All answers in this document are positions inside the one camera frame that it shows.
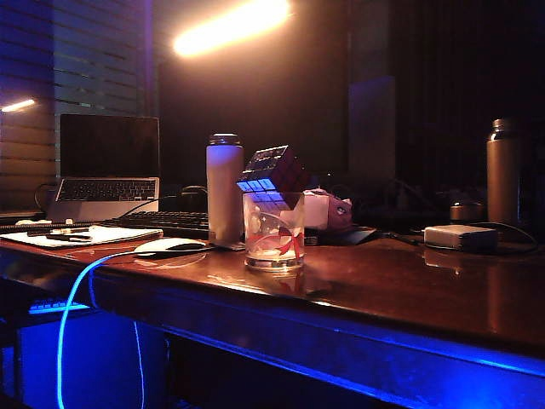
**white water bottle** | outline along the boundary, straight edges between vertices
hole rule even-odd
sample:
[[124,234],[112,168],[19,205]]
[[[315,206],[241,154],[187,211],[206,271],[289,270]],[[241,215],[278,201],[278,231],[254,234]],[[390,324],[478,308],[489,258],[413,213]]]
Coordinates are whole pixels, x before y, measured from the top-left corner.
[[239,249],[244,232],[242,191],[237,179],[244,170],[244,150],[234,134],[213,134],[206,147],[209,241]]

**water bottle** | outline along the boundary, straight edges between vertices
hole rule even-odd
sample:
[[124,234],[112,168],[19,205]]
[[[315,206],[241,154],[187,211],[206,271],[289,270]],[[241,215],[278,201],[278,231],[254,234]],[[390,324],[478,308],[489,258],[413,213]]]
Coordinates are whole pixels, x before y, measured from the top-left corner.
[[511,119],[496,119],[486,142],[488,220],[520,224],[521,138]]
[[237,135],[213,134],[206,147],[209,241],[240,248],[244,232],[242,191],[237,179],[244,170],[244,150]]

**wooden desk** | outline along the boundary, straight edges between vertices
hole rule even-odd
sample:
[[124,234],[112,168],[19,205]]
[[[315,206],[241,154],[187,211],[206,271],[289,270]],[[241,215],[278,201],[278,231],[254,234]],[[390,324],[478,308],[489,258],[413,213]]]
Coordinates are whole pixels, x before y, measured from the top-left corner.
[[[67,295],[83,267],[140,241],[45,251],[0,240],[0,272]],[[545,256],[381,239],[307,247],[285,277],[242,252],[97,268],[99,308],[409,407],[545,407]],[[84,285],[77,300],[89,302]]]

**clear glass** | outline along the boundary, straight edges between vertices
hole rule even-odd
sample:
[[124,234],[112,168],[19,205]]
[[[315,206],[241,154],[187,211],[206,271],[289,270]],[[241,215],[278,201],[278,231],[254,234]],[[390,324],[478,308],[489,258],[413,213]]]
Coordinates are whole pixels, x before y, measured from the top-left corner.
[[303,265],[305,197],[303,193],[244,195],[246,265],[286,272]]

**white charger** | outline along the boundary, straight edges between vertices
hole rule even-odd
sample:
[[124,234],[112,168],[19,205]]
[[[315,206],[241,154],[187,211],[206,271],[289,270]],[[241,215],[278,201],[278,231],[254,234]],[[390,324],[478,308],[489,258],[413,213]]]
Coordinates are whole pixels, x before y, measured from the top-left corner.
[[494,228],[449,224],[424,229],[426,245],[452,250],[489,251],[497,247],[497,242],[498,232]]

